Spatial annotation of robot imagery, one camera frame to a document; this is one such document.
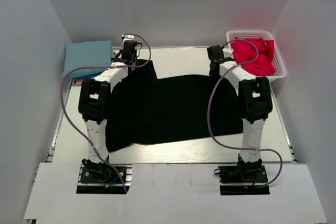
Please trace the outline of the black t-shirt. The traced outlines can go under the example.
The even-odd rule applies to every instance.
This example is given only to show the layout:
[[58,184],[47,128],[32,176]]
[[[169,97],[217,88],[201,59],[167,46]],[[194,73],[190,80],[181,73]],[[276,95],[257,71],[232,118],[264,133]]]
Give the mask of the black t-shirt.
[[136,68],[113,89],[106,124],[106,147],[153,145],[240,134],[243,122],[235,88],[219,76],[190,74],[159,79],[152,62]]

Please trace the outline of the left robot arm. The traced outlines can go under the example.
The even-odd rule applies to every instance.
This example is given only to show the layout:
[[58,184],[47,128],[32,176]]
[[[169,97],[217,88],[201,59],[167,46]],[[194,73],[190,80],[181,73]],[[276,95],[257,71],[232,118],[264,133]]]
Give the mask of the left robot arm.
[[89,143],[88,160],[98,163],[106,161],[105,128],[112,89],[134,70],[137,60],[138,42],[133,35],[122,36],[123,48],[112,61],[112,68],[81,84],[79,113],[85,122]]

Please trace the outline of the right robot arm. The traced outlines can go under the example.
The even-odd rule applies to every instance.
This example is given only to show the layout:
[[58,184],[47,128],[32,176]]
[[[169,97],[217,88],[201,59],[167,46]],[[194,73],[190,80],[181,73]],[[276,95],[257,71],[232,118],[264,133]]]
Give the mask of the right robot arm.
[[252,163],[261,163],[261,136],[263,127],[272,111],[270,85],[267,77],[257,77],[243,69],[241,63],[236,63],[231,56],[225,56],[220,45],[207,48],[210,64],[210,74],[219,76],[212,91],[208,108],[207,123],[210,124],[211,103],[220,82],[227,79],[238,92],[238,110],[243,119],[243,140],[241,147],[227,146],[231,150],[239,150],[238,160],[244,164],[238,166],[238,177],[247,182],[256,175]]

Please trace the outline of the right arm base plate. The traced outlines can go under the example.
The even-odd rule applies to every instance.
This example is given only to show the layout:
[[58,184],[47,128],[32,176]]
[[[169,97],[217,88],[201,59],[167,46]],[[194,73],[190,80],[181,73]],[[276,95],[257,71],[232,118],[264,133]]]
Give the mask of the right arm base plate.
[[238,158],[236,165],[219,166],[214,169],[219,177],[222,196],[269,195],[268,177],[262,160],[244,162]]

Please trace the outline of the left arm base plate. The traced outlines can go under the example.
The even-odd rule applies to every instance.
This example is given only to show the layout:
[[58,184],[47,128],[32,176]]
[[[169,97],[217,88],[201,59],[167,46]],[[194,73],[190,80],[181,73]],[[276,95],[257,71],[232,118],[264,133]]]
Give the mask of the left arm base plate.
[[116,166],[115,169],[105,163],[94,163],[83,159],[77,194],[123,195],[129,189],[132,179],[131,166]]

